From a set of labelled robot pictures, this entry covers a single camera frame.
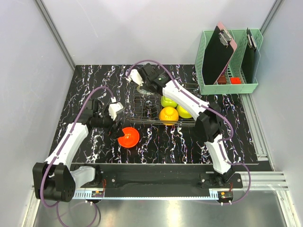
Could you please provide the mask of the orange bowl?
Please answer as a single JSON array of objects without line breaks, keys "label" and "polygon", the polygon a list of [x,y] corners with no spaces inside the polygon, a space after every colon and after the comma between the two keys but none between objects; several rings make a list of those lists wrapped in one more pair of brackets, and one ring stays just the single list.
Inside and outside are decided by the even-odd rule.
[{"label": "orange bowl", "polygon": [[122,129],[124,136],[118,138],[118,143],[124,148],[134,147],[140,139],[140,134],[133,127],[125,127]]},{"label": "orange bowl", "polygon": [[160,111],[159,120],[165,125],[174,125],[179,120],[179,114],[173,107],[164,107]]}]

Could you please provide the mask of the white green bowl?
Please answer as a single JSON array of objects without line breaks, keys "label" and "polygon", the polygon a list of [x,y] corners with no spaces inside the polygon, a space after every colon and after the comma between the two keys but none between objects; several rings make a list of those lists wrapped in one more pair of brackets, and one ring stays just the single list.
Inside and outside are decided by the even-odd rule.
[{"label": "white green bowl", "polygon": [[173,107],[176,108],[178,106],[178,104],[171,100],[170,98],[167,98],[165,96],[162,96],[160,99],[160,103],[162,107]]}]

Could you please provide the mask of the yellow bowl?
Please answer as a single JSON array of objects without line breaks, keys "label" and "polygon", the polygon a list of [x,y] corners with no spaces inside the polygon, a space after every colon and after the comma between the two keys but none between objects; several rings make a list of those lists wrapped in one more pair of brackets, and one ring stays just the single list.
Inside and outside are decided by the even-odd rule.
[{"label": "yellow bowl", "polygon": [[185,110],[183,107],[181,107],[180,105],[178,105],[176,107],[176,110],[181,118],[184,118],[184,119],[192,118],[192,115],[187,110]]}]

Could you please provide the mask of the green striped bowl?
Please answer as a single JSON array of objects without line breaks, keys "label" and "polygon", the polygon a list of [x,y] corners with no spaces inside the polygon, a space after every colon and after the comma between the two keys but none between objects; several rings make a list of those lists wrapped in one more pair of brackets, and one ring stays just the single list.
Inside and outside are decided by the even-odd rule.
[{"label": "green striped bowl", "polygon": [[138,86],[137,92],[139,92],[142,95],[154,95],[156,92],[151,91],[147,86]]}]

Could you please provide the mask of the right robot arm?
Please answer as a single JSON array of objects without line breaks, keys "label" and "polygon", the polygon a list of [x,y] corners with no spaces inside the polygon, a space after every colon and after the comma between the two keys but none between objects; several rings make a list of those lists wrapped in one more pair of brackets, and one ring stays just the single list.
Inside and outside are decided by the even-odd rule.
[{"label": "right robot arm", "polygon": [[145,91],[165,96],[183,107],[195,120],[195,135],[206,145],[212,159],[214,176],[211,185],[226,187],[232,182],[234,170],[223,144],[222,126],[225,121],[216,103],[208,103],[183,88],[163,67],[155,69],[147,63],[130,70],[131,79]]}]

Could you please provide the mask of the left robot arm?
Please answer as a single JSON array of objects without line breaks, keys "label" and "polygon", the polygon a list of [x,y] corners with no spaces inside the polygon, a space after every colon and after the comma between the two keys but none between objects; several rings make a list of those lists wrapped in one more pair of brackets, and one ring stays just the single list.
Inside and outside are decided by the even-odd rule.
[{"label": "left robot arm", "polygon": [[123,105],[112,98],[102,111],[101,106],[96,99],[87,101],[68,124],[65,135],[51,155],[44,162],[35,163],[32,172],[37,199],[69,202],[80,187],[86,184],[98,187],[102,183],[98,167],[83,165],[71,170],[75,154],[92,129],[105,129],[114,139],[123,136],[122,122],[117,120],[124,111]]}]

